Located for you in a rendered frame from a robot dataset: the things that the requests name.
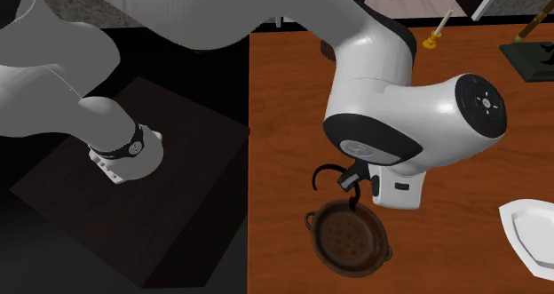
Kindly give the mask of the brown wooden table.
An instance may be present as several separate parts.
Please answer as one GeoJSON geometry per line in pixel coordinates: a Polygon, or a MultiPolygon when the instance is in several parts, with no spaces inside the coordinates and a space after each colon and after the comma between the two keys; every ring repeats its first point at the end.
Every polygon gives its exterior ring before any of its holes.
{"type": "Polygon", "coordinates": [[[249,39],[248,294],[554,294],[506,239],[498,209],[519,198],[554,202],[554,83],[525,83],[500,52],[520,25],[446,27],[417,53],[413,82],[471,72],[502,94],[509,128],[494,147],[430,171],[421,207],[376,208],[392,259],[375,274],[334,274],[316,257],[304,216],[343,191],[324,163],[349,160],[321,125],[334,68],[309,32],[249,39]]]}

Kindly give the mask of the dark robot stand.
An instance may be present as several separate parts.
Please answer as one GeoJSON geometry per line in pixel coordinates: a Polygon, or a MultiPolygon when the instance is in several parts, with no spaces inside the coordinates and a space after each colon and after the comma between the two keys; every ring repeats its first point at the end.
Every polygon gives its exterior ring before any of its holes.
{"type": "Polygon", "coordinates": [[[12,191],[140,288],[201,287],[247,216],[249,130],[143,78],[116,99],[162,134],[153,173],[115,184],[69,138],[12,191]]]}

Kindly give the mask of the white candle in yellow holder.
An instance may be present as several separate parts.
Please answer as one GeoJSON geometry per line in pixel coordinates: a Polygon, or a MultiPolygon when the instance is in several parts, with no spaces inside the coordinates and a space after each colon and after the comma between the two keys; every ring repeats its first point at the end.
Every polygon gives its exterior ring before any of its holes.
{"type": "Polygon", "coordinates": [[[453,11],[453,8],[449,9],[445,16],[442,18],[440,24],[431,32],[431,35],[422,42],[422,46],[425,49],[432,50],[437,47],[437,40],[441,37],[442,29],[446,26],[453,11]]]}

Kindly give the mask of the black base with gold rod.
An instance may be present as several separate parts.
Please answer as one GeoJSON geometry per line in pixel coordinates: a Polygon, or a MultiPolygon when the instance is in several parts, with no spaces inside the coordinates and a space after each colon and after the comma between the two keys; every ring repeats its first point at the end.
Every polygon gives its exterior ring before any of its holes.
{"type": "Polygon", "coordinates": [[[526,37],[554,10],[550,0],[512,39],[501,44],[500,51],[526,83],[554,82],[554,43],[525,42],[526,37]]]}

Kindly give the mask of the white plate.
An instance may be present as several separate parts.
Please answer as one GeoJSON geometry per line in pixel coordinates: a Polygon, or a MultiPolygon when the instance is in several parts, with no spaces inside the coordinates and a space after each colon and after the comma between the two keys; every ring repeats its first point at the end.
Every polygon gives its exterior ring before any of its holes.
{"type": "Polygon", "coordinates": [[[518,199],[499,207],[503,231],[530,273],[554,282],[554,203],[518,199]]]}

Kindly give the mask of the brown two-handled colander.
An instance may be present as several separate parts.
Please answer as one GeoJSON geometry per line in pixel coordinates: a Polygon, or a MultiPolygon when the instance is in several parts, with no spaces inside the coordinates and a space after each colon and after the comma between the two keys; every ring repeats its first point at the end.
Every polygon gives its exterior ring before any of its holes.
{"type": "Polygon", "coordinates": [[[308,211],[304,222],[316,256],[331,271],[350,278],[376,272],[392,258],[383,223],[363,204],[330,201],[308,211]]]}

